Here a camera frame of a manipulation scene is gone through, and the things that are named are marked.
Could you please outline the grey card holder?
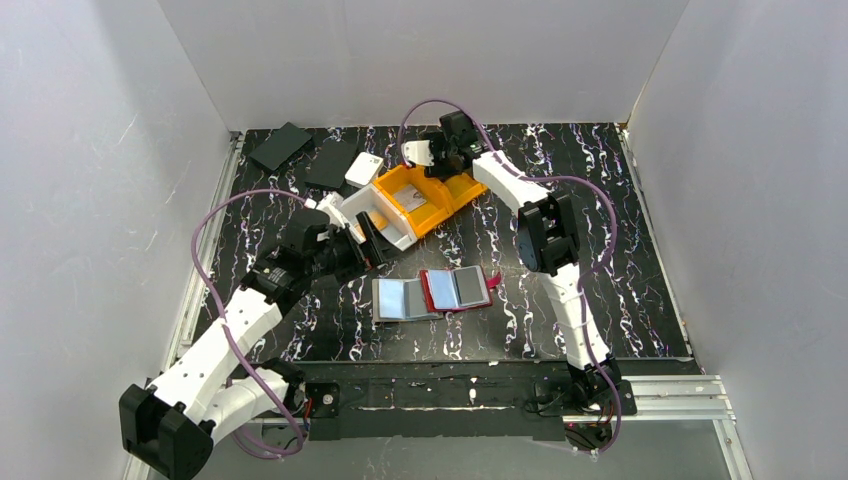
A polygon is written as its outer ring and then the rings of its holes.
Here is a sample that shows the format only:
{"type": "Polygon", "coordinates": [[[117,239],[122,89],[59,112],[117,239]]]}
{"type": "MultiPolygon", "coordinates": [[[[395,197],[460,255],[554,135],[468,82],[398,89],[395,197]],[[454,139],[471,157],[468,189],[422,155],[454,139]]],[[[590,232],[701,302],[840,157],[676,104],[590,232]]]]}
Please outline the grey card holder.
{"type": "Polygon", "coordinates": [[[399,323],[438,320],[441,313],[430,312],[419,279],[387,279],[372,281],[373,321],[399,323]]]}

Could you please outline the red leather card holder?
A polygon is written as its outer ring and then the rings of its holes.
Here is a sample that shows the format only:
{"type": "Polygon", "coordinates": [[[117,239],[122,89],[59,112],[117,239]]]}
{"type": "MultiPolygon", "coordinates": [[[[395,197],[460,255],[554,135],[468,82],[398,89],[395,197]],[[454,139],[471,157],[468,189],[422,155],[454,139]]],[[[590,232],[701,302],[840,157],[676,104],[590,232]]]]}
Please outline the red leather card holder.
{"type": "Polygon", "coordinates": [[[457,313],[491,306],[492,292],[502,275],[488,277],[479,265],[457,269],[425,269],[419,272],[425,304],[430,312],[457,313]]]}

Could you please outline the grey credit card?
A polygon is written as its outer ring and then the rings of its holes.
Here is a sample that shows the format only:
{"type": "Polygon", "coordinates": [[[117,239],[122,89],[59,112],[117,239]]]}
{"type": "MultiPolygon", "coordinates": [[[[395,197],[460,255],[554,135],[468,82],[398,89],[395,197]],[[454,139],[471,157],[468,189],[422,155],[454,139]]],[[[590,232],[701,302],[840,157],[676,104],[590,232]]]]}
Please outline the grey credit card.
{"type": "Polygon", "coordinates": [[[486,278],[480,266],[459,268],[453,275],[460,307],[471,308],[488,302],[486,278]]]}

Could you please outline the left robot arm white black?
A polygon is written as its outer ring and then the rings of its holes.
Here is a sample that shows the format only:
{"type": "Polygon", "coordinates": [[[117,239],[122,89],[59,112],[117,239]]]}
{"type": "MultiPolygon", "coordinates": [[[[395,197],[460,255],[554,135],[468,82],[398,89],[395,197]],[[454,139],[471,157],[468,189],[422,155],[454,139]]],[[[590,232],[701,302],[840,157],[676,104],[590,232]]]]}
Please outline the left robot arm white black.
{"type": "Polygon", "coordinates": [[[168,479],[192,479],[224,437],[257,416],[281,413],[295,434],[291,448],[305,442],[291,412],[290,390],[303,381],[286,362],[252,365],[246,358],[309,292],[331,275],[340,283],[365,275],[400,254],[400,249],[360,212],[354,225],[331,223],[317,209],[295,212],[279,247],[255,261],[218,319],[174,365],[147,386],[132,384],[119,399],[124,449],[168,479]]]}

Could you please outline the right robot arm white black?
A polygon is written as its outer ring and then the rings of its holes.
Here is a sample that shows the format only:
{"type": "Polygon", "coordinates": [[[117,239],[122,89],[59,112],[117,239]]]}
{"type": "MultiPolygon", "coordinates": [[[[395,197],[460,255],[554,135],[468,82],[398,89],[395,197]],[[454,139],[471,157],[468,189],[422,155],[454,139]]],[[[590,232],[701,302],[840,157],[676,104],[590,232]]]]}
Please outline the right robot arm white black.
{"type": "Polygon", "coordinates": [[[403,160],[439,180],[468,173],[511,210],[517,220],[520,260],[548,296],[565,339],[575,389],[587,399],[617,389],[620,373],[585,298],[571,199],[545,188],[544,179],[521,171],[503,151],[493,148],[483,129],[464,112],[446,114],[440,122],[439,131],[401,146],[403,160]]]}

